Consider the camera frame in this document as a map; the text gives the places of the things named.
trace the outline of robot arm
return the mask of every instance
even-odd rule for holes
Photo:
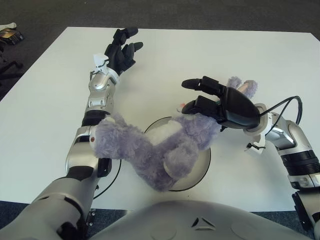
[[[135,61],[142,42],[122,45],[137,28],[118,29],[105,55],[94,56],[96,69],[90,73],[89,90],[82,126],[77,130],[66,158],[67,175],[54,180],[21,214],[0,231],[6,240],[84,239],[86,218],[101,177],[111,170],[111,160],[96,158],[89,143],[92,127],[113,110],[113,96],[119,75]]]
[[[226,127],[243,129],[245,134],[253,137],[253,143],[247,145],[248,150],[261,153],[266,140],[274,144],[287,169],[291,186],[298,190],[292,198],[300,222],[305,230],[314,228],[315,239],[319,240],[320,164],[302,129],[281,114],[268,112],[264,104],[254,105],[236,89],[209,77],[186,80],[182,86],[220,98],[215,102],[198,96],[186,104],[182,113],[213,117],[222,125],[222,130]]]

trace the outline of chair leg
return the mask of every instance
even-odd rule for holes
[[[21,78],[25,73],[0,74],[0,80]]]
[[[7,71],[9,68],[11,68],[13,65],[15,65],[18,69],[21,69],[23,67],[22,63],[18,63],[16,61],[12,61],[10,62],[8,65],[3,66],[2,68],[0,68],[0,74],[4,73],[5,71]]]

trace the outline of chair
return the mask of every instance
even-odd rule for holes
[[[3,57],[3,52],[4,52],[4,48],[3,46],[1,46],[0,44],[0,64],[4,65],[0,67],[0,80],[4,80],[4,79],[15,79],[15,78],[20,78],[24,73],[7,73],[5,74],[5,72],[11,68],[13,65],[15,65],[16,68],[21,69],[24,65],[22,63],[18,63],[16,61],[12,61],[9,62]]]

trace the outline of plush toy leg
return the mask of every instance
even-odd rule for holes
[[[258,84],[255,81],[247,80],[237,90],[246,95],[249,99],[251,99],[255,95],[257,89]]]
[[[242,83],[242,81],[240,78],[238,78],[237,76],[232,76],[228,79],[226,86],[230,87],[230,88],[237,89],[241,83]]]
[[[98,158],[132,159],[140,149],[151,148],[147,137],[137,127],[127,125],[119,115],[114,121],[102,120],[96,127],[95,155]]]
[[[186,138],[177,148],[167,152],[164,156],[165,171],[175,180],[186,177],[195,165],[198,152],[197,144]]]

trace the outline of fluffy fur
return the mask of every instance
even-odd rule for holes
[[[227,86],[238,88],[240,84],[241,80],[235,76],[228,80]],[[249,80],[239,89],[251,98],[257,88],[257,83]],[[97,125],[94,152],[98,158],[127,160],[149,186],[157,191],[168,191],[191,172],[199,151],[211,146],[221,125],[200,113],[181,114],[168,122],[167,129],[171,132],[165,138],[160,131],[165,131],[166,126],[144,134],[126,124],[119,114],[113,114]],[[157,137],[164,140],[155,141]]]

